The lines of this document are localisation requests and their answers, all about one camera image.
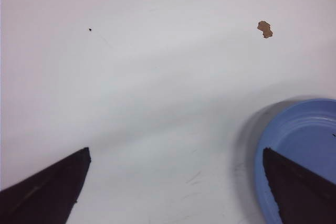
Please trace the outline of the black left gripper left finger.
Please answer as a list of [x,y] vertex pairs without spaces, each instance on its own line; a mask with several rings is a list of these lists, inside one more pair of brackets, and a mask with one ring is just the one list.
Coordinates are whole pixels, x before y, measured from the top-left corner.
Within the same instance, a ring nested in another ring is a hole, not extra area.
[[1,223],[66,223],[90,163],[85,147],[1,190]]

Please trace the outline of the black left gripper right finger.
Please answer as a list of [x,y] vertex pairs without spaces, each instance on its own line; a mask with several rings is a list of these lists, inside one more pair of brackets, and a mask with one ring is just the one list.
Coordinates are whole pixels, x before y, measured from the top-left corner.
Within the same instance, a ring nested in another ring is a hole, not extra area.
[[335,184],[271,148],[262,164],[282,223],[335,223]]

